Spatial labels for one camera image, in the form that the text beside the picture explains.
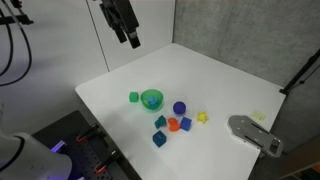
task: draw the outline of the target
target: purple sphere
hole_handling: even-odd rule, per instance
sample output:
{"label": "purple sphere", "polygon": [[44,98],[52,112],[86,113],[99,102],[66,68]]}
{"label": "purple sphere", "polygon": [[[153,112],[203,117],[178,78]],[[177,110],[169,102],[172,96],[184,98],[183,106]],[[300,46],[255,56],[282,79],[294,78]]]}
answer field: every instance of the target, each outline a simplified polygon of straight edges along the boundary
{"label": "purple sphere", "polygon": [[186,112],[186,105],[181,101],[174,103],[173,112],[178,115],[184,114]]}

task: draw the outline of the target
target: white wall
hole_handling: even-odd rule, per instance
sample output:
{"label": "white wall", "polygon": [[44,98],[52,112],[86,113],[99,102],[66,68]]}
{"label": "white wall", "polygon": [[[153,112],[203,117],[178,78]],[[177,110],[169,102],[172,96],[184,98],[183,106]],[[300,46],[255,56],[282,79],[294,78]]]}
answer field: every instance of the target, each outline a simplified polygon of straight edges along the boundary
{"label": "white wall", "polygon": [[[142,44],[135,50],[129,42],[119,43],[101,13],[100,1],[89,0],[111,70],[172,42],[174,0],[131,0],[131,3],[140,23],[137,30]],[[24,80],[0,87],[0,99],[5,104],[5,131],[33,133],[74,110],[83,109],[74,88],[108,71],[85,0],[29,0],[23,1],[23,6],[35,21],[24,26],[34,63]],[[27,65],[22,35],[16,27],[13,32],[16,63],[6,77],[0,78],[0,83],[14,79]],[[0,26],[0,67],[4,67],[8,47],[7,32]]]}
{"label": "white wall", "polygon": [[175,0],[130,0],[139,21],[141,46],[121,44],[109,27],[96,2],[89,1],[110,70],[118,68],[172,43]]}
{"label": "white wall", "polygon": [[[23,1],[23,6],[35,22],[24,26],[34,63],[24,80],[0,87],[7,132],[34,132],[78,109],[75,86],[107,72],[84,0],[31,0]],[[0,7],[9,15],[2,3]],[[14,79],[27,65],[22,35],[14,24],[11,27],[15,63],[0,83]],[[5,26],[0,26],[0,42],[0,67],[4,67],[9,54]]]}

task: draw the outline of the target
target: green bowl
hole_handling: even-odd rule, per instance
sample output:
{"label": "green bowl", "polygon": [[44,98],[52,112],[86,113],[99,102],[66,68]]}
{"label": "green bowl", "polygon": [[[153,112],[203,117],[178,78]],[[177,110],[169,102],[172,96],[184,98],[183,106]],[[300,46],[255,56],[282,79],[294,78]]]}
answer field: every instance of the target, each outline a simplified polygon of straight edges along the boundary
{"label": "green bowl", "polygon": [[150,110],[158,109],[163,101],[163,94],[156,89],[149,89],[141,94],[141,102]]}

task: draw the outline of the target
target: white table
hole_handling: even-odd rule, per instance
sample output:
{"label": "white table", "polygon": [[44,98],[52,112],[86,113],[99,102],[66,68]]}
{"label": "white table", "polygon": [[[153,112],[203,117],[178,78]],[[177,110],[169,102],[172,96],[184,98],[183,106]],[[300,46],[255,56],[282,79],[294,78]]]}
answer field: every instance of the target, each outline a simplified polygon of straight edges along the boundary
{"label": "white table", "polygon": [[[130,91],[141,94],[150,88],[163,92],[161,110],[150,112],[141,103],[129,103]],[[258,123],[270,130],[285,98],[279,89],[171,44],[79,85],[76,91],[142,179],[245,180],[259,150],[235,139],[227,120],[258,110],[266,116]],[[157,132],[154,121],[160,115],[174,116],[171,109],[176,100],[186,102],[192,128],[189,132],[161,128],[167,142],[158,148],[152,141]],[[208,113],[206,124],[197,122],[198,111]]]}

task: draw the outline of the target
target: green cube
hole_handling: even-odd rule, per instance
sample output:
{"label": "green cube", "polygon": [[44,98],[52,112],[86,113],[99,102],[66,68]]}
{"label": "green cube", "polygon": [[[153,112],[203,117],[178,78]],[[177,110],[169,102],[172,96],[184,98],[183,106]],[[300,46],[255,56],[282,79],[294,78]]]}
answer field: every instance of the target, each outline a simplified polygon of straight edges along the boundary
{"label": "green cube", "polygon": [[130,92],[129,100],[132,103],[136,103],[139,101],[139,94],[137,92]]}

